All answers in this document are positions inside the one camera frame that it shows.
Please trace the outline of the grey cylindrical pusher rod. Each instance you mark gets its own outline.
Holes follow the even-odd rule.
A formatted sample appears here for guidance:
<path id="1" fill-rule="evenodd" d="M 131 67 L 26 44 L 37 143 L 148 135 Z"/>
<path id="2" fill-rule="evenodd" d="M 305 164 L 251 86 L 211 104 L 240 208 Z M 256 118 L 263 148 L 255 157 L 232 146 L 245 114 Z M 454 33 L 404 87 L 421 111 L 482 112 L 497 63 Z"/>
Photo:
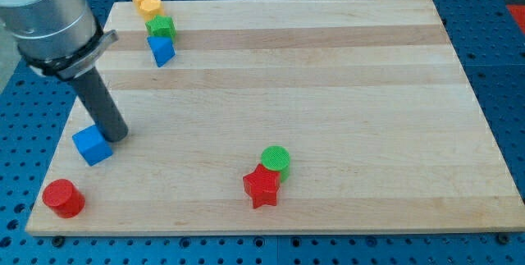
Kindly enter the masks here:
<path id="1" fill-rule="evenodd" d="M 115 143 L 127 136 L 128 126 L 95 67 L 69 84 L 106 141 Z"/>

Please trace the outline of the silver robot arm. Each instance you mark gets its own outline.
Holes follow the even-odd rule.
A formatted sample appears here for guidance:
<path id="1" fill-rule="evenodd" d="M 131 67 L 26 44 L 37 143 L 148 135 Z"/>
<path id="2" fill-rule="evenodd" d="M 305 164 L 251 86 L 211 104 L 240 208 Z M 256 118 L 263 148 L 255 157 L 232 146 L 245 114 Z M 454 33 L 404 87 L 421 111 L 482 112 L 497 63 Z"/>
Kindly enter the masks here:
<path id="1" fill-rule="evenodd" d="M 36 74 L 73 87 L 106 141 L 127 136 L 127 124 L 96 69 L 118 35 L 103 30 L 87 0 L 1 0 L 1 22 Z"/>

